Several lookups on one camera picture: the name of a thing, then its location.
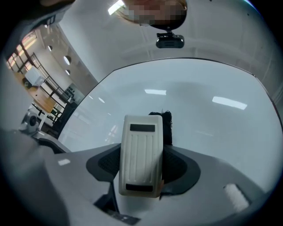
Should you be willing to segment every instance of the fluorescent light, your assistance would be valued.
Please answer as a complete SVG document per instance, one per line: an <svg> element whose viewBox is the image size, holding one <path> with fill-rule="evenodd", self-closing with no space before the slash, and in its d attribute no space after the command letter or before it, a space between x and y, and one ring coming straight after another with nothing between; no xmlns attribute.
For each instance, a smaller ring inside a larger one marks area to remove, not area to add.
<svg viewBox="0 0 283 226"><path fill-rule="evenodd" d="M71 58L69 56L64 56L64 61L66 62L67 65L71 64Z"/></svg>
<svg viewBox="0 0 283 226"><path fill-rule="evenodd" d="M123 5L125 5L123 3L122 0L119 0L118 2L116 2L114 5L112 5L109 9L108 9L108 12L109 12L109 15L112 15L114 12L116 12L119 8L121 8Z"/></svg>
<svg viewBox="0 0 283 226"><path fill-rule="evenodd" d="M233 100L223 98L223 97L213 97L212 102L227 105L230 107L239 108L242 110L245 110L245 108L248 106L247 104L243 104L241 102L233 101Z"/></svg>
<svg viewBox="0 0 283 226"><path fill-rule="evenodd" d="M147 94L166 95L166 90L145 90Z"/></svg>
<svg viewBox="0 0 283 226"><path fill-rule="evenodd" d="M105 101L103 99L101 99L100 97L98 97L98 99L102 102L105 103Z"/></svg>

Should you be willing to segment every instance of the black foam pad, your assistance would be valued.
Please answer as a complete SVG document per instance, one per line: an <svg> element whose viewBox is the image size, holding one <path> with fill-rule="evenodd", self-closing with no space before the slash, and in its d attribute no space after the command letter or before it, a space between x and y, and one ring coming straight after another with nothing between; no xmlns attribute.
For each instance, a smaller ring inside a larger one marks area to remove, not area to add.
<svg viewBox="0 0 283 226"><path fill-rule="evenodd" d="M200 177L199 165L191 158L164 146L161 195L179 195L193 187ZM117 145L91 157L86 164L88 172L98 181L112 182L120 168L120 149Z"/></svg>

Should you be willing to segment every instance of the white ceiling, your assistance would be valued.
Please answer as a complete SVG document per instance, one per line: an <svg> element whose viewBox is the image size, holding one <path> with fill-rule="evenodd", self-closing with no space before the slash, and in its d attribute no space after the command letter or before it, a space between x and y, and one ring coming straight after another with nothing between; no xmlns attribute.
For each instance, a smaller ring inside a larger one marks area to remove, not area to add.
<svg viewBox="0 0 283 226"><path fill-rule="evenodd" d="M113 0L76 0L60 26L97 81L113 70L147 60L199 57L217 60L256 75L273 99L281 98L283 60L258 12L243 0L188 0L182 49L158 49L161 30L109 16Z"/></svg>

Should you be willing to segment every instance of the dash camera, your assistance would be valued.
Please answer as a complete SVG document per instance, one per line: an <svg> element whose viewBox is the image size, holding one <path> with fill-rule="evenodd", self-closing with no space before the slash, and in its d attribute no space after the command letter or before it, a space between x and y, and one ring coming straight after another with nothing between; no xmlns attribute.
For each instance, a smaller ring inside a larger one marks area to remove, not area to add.
<svg viewBox="0 0 283 226"><path fill-rule="evenodd" d="M183 35L177 35L168 31L167 33L157 33L158 40L156 46L160 49L180 49L185 45Z"/></svg>

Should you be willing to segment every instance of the railing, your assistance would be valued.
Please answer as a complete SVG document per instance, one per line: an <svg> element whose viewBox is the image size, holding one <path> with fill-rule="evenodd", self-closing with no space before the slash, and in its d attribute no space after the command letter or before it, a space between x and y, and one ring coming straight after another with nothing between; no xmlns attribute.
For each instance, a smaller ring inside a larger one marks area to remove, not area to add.
<svg viewBox="0 0 283 226"><path fill-rule="evenodd" d="M49 96L53 98L54 95L57 95L58 98L65 104L68 103L69 96L63 91L63 89L54 81L54 79L49 75L49 73L42 66L36 55L33 53L31 59L36 66L36 68L42 73L43 77L46 79L45 84L51 89L51 91L46 90L44 86L42 88Z"/></svg>

